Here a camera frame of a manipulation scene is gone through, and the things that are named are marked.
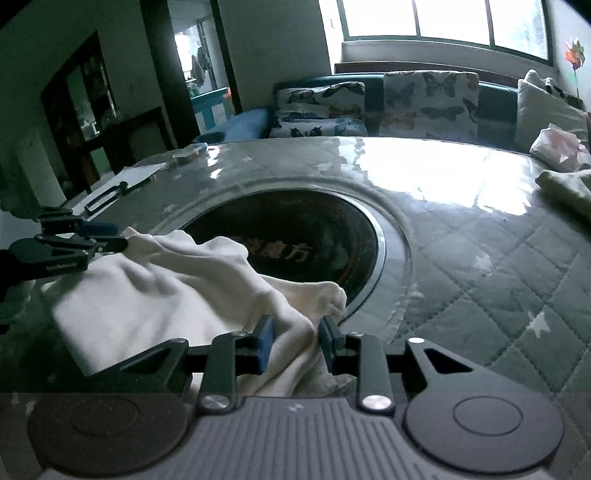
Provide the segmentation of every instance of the white towel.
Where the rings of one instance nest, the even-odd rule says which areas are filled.
[[[196,245],[183,231],[151,236],[128,228],[124,235],[125,252],[44,287],[44,304],[85,374],[171,338],[186,338],[193,346],[223,333],[250,332],[270,314],[275,342],[267,371],[241,376],[239,390],[289,396],[320,358],[320,318],[338,321],[345,310],[346,294],[337,284],[259,275],[246,261],[246,248],[228,238]],[[194,375],[193,388],[200,381]],[[326,378],[331,389],[342,383]]]

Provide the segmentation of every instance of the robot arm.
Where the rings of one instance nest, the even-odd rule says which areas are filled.
[[[0,250],[0,335],[27,304],[34,280],[84,271],[96,253],[127,247],[117,225],[88,222],[69,209],[44,207],[36,221],[40,233]]]

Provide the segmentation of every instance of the white paper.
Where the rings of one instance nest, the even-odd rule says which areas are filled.
[[[589,150],[578,137],[554,124],[540,131],[530,153],[548,164],[553,170],[567,173],[591,164]]]
[[[112,179],[110,179],[107,183],[105,183],[100,188],[96,189],[90,195],[86,196],[82,199],[78,204],[72,207],[72,211],[74,215],[81,215],[84,212],[84,207],[97,198],[100,194],[104,193],[105,191],[109,190],[111,187],[118,185],[122,181],[127,182],[127,188],[132,188],[138,183],[141,183],[145,179],[152,176],[158,170],[162,170],[166,166],[166,163],[158,163],[156,165],[146,165],[144,167],[125,167],[121,170],[117,175],[115,175]]]

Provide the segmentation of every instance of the window frame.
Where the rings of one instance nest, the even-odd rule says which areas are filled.
[[[495,44],[495,32],[494,26],[492,23],[492,13],[491,13],[491,3],[489,0],[484,0],[485,7],[486,7],[486,19],[488,22],[488,31],[489,31],[489,45],[484,45],[481,43],[473,43],[468,41],[462,40],[451,40],[449,38],[437,38],[437,37],[425,37],[421,35],[421,28],[419,26],[418,21],[418,11],[417,11],[417,4],[415,0],[411,0],[413,4],[413,13],[414,13],[414,23],[417,29],[417,35],[364,35],[358,37],[351,37],[349,35],[349,26],[347,25],[347,16],[345,14],[345,6],[343,4],[343,0],[336,0],[337,6],[339,9],[339,16],[341,26],[343,27],[343,41],[356,41],[356,40],[419,40],[419,41],[433,41],[438,43],[450,43],[455,45],[465,45],[468,47],[476,47],[476,48],[484,48],[485,50],[492,50],[492,51],[500,51],[502,53],[508,53],[510,55],[515,55],[517,57],[521,57],[523,59],[536,61],[543,65],[547,65],[549,67],[554,67],[554,45],[553,45],[553,38],[552,38],[552,28],[550,22],[550,14],[548,12],[548,5],[547,0],[541,0],[542,4],[542,13],[544,15],[544,26],[546,30],[546,46],[548,50],[548,60],[545,60],[541,57],[536,57],[534,55],[530,55],[529,53],[524,53],[519,50],[513,50],[511,48],[500,47]]]

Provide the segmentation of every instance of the black circular pad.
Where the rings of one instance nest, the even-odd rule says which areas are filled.
[[[43,466],[103,477],[156,462],[180,442],[188,423],[174,394],[59,394],[36,405],[28,432]]]
[[[465,379],[445,377],[444,391],[427,388],[405,413],[407,433],[426,454],[483,475],[522,472],[551,459],[564,427],[560,412],[545,397],[506,379],[506,384],[491,385],[494,393],[479,395],[469,392]]]
[[[465,430],[484,436],[507,435],[523,421],[517,405],[498,397],[470,397],[453,409],[457,424]]]
[[[226,236],[248,248],[260,274],[296,282],[334,281],[347,304],[376,266],[372,222],[345,198],[309,189],[282,189],[230,200],[187,224],[201,244]]]

